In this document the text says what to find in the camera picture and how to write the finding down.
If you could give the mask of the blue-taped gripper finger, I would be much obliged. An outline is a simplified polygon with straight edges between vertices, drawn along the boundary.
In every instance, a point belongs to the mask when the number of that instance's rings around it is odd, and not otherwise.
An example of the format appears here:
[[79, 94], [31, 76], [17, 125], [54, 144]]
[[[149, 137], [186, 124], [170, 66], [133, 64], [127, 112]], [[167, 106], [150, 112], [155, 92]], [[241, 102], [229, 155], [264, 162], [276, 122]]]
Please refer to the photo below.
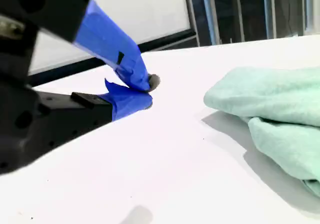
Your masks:
[[129, 87], [150, 92], [138, 45], [94, 0], [0, 0], [0, 72], [25, 82], [36, 38], [44, 30], [104, 61]]
[[107, 93], [70, 95], [40, 92], [37, 145], [60, 146], [101, 126], [149, 108], [147, 92], [105, 82]]

